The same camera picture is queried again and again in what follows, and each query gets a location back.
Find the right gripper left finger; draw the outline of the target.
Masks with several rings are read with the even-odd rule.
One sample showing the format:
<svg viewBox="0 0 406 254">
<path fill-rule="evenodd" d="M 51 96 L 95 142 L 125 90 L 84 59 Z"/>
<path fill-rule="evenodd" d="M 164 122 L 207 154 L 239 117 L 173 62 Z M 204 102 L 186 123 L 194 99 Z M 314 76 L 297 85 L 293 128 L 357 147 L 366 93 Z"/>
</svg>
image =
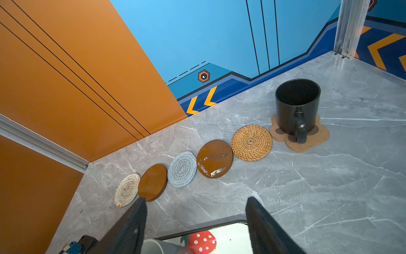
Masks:
<svg viewBox="0 0 406 254">
<path fill-rule="evenodd" d="M 109 232 L 90 250 L 91 254 L 141 253 L 147 222 L 147 203 L 137 199 Z"/>
</svg>

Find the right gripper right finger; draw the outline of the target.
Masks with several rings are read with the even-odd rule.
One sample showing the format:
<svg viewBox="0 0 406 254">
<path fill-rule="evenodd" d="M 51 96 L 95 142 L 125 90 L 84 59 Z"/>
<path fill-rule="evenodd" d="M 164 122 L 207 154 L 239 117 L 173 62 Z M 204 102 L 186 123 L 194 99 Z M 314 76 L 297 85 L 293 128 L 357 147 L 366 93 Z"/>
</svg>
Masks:
<svg viewBox="0 0 406 254">
<path fill-rule="evenodd" d="M 306 253 L 256 198 L 248 198 L 245 211 L 254 254 Z"/>
</svg>

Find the light brown wooden coaster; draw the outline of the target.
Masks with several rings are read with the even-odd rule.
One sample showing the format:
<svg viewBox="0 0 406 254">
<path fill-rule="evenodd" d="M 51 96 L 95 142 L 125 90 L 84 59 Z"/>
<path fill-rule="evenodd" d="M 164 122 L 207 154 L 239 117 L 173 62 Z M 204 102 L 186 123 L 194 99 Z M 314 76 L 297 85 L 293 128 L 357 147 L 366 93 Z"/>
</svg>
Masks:
<svg viewBox="0 0 406 254">
<path fill-rule="evenodd" d="M 153 165 L 141 177 L 139 197 L 144 198 L 147 202 L 152 202 L 164 192 L 167 184 L 166 167 L 162 164 Z"/>
</svg>

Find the blue grey woven coaster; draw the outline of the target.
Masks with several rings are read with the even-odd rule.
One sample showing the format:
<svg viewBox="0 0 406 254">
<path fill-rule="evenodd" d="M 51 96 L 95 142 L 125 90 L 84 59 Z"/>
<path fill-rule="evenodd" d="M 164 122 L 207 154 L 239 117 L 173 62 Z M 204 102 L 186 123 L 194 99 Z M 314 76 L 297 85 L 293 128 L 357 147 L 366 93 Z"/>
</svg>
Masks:
<svg viewBox="0 0 406 254">
<path fill-rule="evenodd" d="M 168 182 L 172 187 L 182 188 L 194 179 L 197 172 L 196 157 L 191 151 L 180 153 L 170 164 Z"/>
</svg>

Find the dark brown worn coaster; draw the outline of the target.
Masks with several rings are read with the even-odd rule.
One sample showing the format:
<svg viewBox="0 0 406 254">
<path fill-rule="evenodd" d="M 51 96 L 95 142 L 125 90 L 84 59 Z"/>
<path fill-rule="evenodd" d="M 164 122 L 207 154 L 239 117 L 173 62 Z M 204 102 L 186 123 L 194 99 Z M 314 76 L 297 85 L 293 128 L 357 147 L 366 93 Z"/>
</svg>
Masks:
<svg viewBox="0 0 406 254">
<path fill-rule="evenodd" d="M 232 164 L 232 148 L 223 140 L 212 140 L 206 143 L 197 156 L 197 169 L 203 176 L 211 179 L 227 174 Z"/>
</svg>

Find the tan rattan coaster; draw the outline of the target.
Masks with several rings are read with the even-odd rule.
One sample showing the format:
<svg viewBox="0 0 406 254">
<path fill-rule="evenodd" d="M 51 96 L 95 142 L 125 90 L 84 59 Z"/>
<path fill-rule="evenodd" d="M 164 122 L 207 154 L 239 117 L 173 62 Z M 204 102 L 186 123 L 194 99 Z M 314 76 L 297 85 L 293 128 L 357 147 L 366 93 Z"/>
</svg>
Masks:
<svg viewBox="0 0 406 254">
<path fill-rule="evenodd" d="M 232 137 L 231 148 L 236 157 L 247 162 L 264 158 L 272 149 L 269 131 L 260 126 L 245 126 Z"/>
</svg>

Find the paw shaped wooden coaster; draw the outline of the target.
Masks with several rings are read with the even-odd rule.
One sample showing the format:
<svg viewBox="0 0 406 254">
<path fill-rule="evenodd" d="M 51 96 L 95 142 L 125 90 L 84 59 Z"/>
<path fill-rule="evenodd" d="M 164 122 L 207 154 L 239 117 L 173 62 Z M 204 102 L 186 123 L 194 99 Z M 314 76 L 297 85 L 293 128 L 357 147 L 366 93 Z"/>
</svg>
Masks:
<svg viewBox="0 0 406 254">
<path fill-rule="evenodd" d="M 305 152 L 315 146 L 318 146 L 329 139 L 329 130 L 320 124 L 320 115 L 317 115 L 315 127 L 307 134 L 307 141 L 304 144 L 299 144 L 296 142 L 293 135 L 288 135 L 284 133 L 278 125 L 277 116 L 274 115 L 271 119 L 272 127 L 269 132 L 273 139 L 277 142 L 284 142 L 289 149 L 294 152 Z"/>
</svg>

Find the black mug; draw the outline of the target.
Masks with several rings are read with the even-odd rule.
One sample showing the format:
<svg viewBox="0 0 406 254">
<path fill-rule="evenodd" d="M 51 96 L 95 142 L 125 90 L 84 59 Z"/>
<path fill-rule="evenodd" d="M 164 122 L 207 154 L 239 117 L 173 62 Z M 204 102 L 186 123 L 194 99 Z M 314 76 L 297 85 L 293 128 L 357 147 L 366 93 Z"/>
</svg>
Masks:
<svg viewBox="0 0 406 254">
<path fill-rule="evenodd" d="M 292 79 L 276 90 L 279 128 L 299 144 L 306 143 L 307 134 L 316 125 L 320 95 L 320 86 L 309 79 Z"/>
</svg>

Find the grey mug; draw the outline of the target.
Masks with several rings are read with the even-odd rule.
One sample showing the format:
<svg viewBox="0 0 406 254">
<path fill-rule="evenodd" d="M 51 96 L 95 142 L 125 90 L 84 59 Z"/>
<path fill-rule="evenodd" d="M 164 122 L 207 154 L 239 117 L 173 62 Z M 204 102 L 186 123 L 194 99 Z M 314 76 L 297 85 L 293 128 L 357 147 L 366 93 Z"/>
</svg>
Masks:
<svg viewBox="0 0 406 254">
<path fill-rule="evenodd" d="M 143 241 L 141 254 L 193 254 L 193 252 L 188 247 L 155 239 L 147 239 Z"/>
</svg>

